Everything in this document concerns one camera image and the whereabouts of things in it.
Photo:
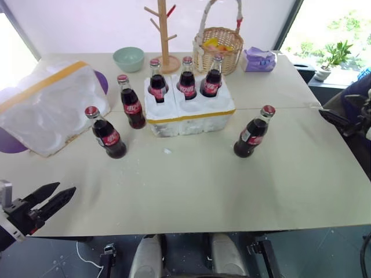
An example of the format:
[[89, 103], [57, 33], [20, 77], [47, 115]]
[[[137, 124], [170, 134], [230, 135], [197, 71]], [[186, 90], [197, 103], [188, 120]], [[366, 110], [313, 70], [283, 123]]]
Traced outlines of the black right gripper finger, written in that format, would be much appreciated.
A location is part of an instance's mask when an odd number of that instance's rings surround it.
[[350, 128], [354, 126], [359, 126], [359, 123], [351, 123], [347, 118], [339, 115], [338, 113], [330, 109], [319, 109], [318, 110], [321, 117], [323, 117], [327, 122], [341, 128]]
[[337, 128], [337, 130], [344, 137], [351, 137], [355, 135], [359, 131], [359, 128], [360, 128], [360, 123], [351, 123], [349, 121], [338, 121], [338, 120], [331, 120], [330, 122]]

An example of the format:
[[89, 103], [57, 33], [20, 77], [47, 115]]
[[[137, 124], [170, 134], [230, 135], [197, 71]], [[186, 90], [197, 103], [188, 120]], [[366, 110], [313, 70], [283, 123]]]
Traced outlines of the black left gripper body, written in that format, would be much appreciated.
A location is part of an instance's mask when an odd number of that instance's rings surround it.
[[29, 202], [16, 199], [9, 207], [3, 208], [6, 218], [25, 236], [33, 235], [45, 225], [38, 209], [33, 209]]

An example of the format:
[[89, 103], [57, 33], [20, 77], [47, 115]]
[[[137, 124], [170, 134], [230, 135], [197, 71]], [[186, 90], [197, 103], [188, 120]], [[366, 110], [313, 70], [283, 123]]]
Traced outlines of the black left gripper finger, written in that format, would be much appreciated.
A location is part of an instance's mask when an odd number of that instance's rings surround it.
[[50, 197], [59, 185], [59, 182], [43, 185], [26, 196], [24, 201], [27, 202], [31, 207], [34, 207]]
[[73, 197], [76, 187], [65, 189], [52, 197], [44, 206], [39, 209], [39, 217], [47, 221], [62, 209]]

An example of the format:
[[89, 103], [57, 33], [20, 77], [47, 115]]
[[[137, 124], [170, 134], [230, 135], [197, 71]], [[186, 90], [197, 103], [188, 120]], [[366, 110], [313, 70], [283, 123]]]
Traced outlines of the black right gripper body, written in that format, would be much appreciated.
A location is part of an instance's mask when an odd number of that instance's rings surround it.
[[354, 134], [360, 134], [370, 137], [370, 95], [368, 97], [360, 94], [351, 94], [345, 96], [353, 107], [359, 108], [360, 114], [357, 116], [357, 122], [349, 125], [345, 131], [345, 136], [349, 137]]

